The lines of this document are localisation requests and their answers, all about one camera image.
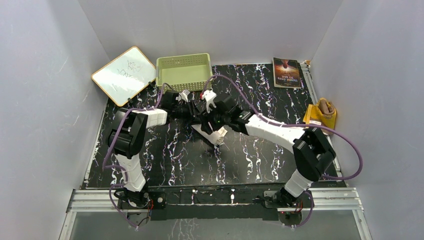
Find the white terry towel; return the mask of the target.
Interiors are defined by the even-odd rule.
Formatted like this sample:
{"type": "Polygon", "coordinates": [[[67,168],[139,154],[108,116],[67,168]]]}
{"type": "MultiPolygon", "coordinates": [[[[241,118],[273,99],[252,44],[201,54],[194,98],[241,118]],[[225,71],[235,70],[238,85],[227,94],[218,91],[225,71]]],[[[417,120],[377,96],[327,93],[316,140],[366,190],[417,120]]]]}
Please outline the white terry towel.
{"type": "Polygon", "coordinates": [[[209,143],[214,146],[220,146],[224,143],[225,136],[228,131],[221,127],[219,130],[213,131],[211,134],[206,133],[201,129],[201,124],[193,124],[191,127],[197,131],[202,137],[204,137],[209,143]]]}

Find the wood framed whiteboard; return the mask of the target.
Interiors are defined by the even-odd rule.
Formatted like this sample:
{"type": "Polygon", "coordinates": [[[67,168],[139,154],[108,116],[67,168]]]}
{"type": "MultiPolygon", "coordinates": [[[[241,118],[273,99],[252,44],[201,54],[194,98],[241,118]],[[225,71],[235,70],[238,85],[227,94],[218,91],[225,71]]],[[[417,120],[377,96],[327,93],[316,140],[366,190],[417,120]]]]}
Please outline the wood framed whiteboard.
{"type": "Polygon", "coordinates": [[[122,107],[155,81],[156,76],[156,67],[133,46],[93,73],[91,79],[115,105],[122,107]]]}

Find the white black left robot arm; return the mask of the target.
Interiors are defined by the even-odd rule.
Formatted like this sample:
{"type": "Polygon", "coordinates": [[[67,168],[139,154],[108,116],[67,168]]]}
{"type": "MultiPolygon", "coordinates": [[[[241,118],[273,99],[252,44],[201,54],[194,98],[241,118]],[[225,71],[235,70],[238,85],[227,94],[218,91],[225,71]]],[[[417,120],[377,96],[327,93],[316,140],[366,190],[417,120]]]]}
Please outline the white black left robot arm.
{"type": "Polygon", "coordinates": [[[139,153],[149,128],[167,125],[171,120],[183,119],[189,123],[200,114],[190,91],[168,90],[159,95],[150,108],[120,108],[107,138],[108,150],[102,162],[103,169],[119,169],[124,177],[122,187],[131,191],[130,202],[137,208],[149,203],[149,194],[143,191],[146,184],[139,153]]]}

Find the green perforated plastic basket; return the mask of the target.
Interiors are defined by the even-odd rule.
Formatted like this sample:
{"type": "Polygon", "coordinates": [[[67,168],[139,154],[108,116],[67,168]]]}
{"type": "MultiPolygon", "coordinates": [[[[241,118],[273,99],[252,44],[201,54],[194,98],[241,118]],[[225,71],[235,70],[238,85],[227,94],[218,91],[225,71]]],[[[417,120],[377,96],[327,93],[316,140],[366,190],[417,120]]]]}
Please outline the green perforated plastic basket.
{"type": "Polygon", "coordinates": [[[202,91],[213,75],[208,53],[160,57],[156,60],[156,85],[164,83],[175,91],[202,91]]]}

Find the dark paperback book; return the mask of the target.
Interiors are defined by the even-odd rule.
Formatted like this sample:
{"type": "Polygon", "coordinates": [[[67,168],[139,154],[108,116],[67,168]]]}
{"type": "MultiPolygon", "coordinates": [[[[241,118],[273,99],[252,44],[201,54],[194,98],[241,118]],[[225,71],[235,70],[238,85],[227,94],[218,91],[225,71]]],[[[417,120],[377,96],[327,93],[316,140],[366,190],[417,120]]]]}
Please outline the dark paperback book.
{"type": "Polygon", "coordinates": [[[298,61],[292,59],[272,59],[273,82],[276,88],[300,89],[301,78],[298,61]]]}

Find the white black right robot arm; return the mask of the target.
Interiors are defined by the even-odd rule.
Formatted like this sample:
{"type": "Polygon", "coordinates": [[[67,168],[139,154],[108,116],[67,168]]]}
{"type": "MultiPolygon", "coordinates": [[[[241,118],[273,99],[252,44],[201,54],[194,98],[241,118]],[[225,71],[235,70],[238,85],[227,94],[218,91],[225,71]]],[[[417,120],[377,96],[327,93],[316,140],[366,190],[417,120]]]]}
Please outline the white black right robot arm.
{"type": "Polygon", "coordinates": [[[279,198],[295,207],[312,183],[320,180],[336,158],[336,153],[318,127],[285,127],[253,110],[242,109],[228,94],[211,90],[201,94],[205,110],[200,115],[201,129],[207,134],[223,126],[248,136],[260,137],[279,145],[294,155],[296,169],[281,189],[279,198]]]}

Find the orange brown towel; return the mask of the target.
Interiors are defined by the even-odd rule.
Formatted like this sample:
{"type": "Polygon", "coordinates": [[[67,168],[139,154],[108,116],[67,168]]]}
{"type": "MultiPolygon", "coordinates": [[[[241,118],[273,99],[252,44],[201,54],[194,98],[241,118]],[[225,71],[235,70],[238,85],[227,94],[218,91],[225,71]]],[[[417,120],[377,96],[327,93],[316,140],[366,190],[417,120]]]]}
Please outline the orange brown towel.
{"type": "Polygon", "coordinates": [[[334,130],[336,125],[337,110],[331,101],[322,97],[316,104],[307,106],[303,123],[306,125],[319,125],[334,130]]]}

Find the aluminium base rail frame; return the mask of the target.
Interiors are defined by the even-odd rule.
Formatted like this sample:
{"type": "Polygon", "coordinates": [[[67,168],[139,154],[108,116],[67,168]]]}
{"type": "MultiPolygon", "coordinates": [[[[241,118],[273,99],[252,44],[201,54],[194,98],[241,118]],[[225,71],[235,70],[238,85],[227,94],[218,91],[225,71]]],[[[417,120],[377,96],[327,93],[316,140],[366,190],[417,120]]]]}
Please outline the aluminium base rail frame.
{"type": "Polygon", "coordinates": [[[117,213],[127,219],[153,215],[155,221],[173,219],[263,219],[295,228],[304,225],[317,211],[352,212],[359,236],[371,239],[359,194],[354,187],[312,188],[292,204],[273,203],[274,185],[210,185],[154,187],[135,207],[106,189],[75,190],[59,235],[69,240],[79,213],[117,213]]]}

